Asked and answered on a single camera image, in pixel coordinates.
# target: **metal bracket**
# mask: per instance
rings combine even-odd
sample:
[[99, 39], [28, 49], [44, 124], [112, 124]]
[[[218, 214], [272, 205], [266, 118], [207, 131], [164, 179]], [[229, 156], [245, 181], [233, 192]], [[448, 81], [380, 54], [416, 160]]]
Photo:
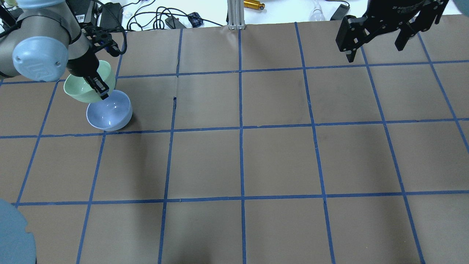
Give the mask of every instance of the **metal bracket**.
[[228, 0], [228, 28], [245, 29], [244, 24], [244, 1]]

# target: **bowl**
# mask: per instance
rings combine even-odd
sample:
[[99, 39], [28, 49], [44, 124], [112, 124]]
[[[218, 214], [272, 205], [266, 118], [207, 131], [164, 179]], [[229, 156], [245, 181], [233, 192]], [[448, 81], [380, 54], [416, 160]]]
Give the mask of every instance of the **bowl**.
[[[116, 79], [111, 65], [106, 61], [99, 61], [98, 74], [107, 86], [109, 86], [109, 92], [107, 94], [111, 94], [116, 85]], [[98, 93], [91, 88], [83, 77], [77, 77], [70, 74], [65, 80], [63, 91], [80, 102], [96, 103], [101, 101]]]
[[108, 98], [88, 105], [86, 119], [98, 129], [116, 131], [129, 123], [132, 112], [129, 97], [122, 91], [114, 90]]

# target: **black device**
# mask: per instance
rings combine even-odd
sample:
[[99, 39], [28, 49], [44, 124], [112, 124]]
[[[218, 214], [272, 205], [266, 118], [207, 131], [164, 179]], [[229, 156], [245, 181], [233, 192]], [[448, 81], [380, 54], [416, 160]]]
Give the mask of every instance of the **black device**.
[[174, 16], [169, 16], [167, 19], [165, 19], [165, 23], [166, 25], [168, 25], [170, 29], [186, 28], [186, 26], [184, 26], [181, 22], [179, 22], [179, 20], [175, 18]]
[[105, 29], [116, 28], [122, 24], [122, 6], [119, 3], [107, 3], [101, 7], [101, 20], [99, 26]]
[[91, 0], [67, 0], [79, 23], [91, 23], [96, 25], [98, 20], [98, 4]]
[[344, 16], [348, 13], [349, 10], [350, 10], [350, 6], [340, 4], [340, 6], [334, 12], [334, 15], [332, 15], [331, 21], [332, 20], [342, 20], [342, 18], [344, 18]]
[[346, 52], [348, 62], [355, 59], [356, 50], [376, 36], [400, 29], [395, 41], [397, 50], [404, 49], [407, 41], [419, 31], [438, 24], [449, 0], [369, 0], [365, 14], [357, 18], [345, 16], [335, 42]]
[[198, 28], [204, 24], [204, 20], [200, 17], [199, 13], [197, 12], [190, 13], [187, 18], [189, 19], [189, 22], [193, 28]]

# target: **sticker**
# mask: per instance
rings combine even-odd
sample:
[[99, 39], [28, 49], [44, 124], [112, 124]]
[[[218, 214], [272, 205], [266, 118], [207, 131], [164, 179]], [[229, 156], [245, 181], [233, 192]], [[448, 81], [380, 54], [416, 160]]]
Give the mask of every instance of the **sticker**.
[[75, 16], [79, 23], [85, 22], [85, 15]]

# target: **black power adapter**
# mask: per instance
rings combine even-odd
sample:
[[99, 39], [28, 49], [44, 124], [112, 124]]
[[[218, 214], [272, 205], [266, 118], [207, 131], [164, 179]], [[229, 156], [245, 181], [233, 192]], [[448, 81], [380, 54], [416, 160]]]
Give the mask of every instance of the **black power adapter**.
[[332, 15], [331, 20], [342, 20], [344, 16], [350, 10], [350, 6], [346, 6], [344, 4], [340, 4], [340, 6], [335, 11], [334, 15]]

